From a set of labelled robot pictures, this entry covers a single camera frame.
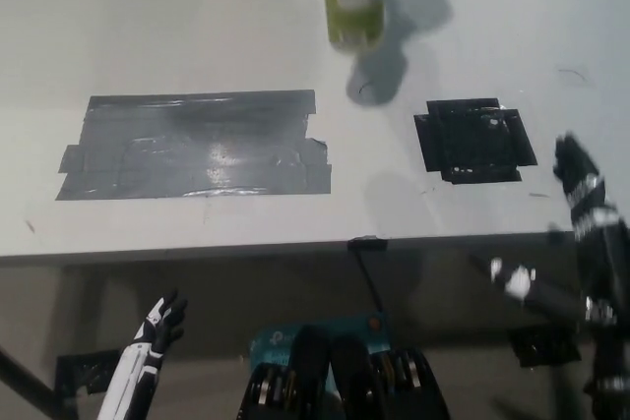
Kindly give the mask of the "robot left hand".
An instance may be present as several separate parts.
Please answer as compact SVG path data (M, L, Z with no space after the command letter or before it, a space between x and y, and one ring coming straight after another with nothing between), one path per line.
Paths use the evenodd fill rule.
M131 345L144 356L144 366L161 369L170 346L184 333L188 301L173 290L158 299L137 330Z

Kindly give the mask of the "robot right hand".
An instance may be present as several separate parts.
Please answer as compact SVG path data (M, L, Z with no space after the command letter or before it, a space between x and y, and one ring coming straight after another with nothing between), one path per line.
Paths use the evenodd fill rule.
M629 328L629 228L607 198L605 179L572 134L556 141L556 178L570 211L580 293L546 282L533 268L500 257L483 261L492 284L550 318L596 327Z

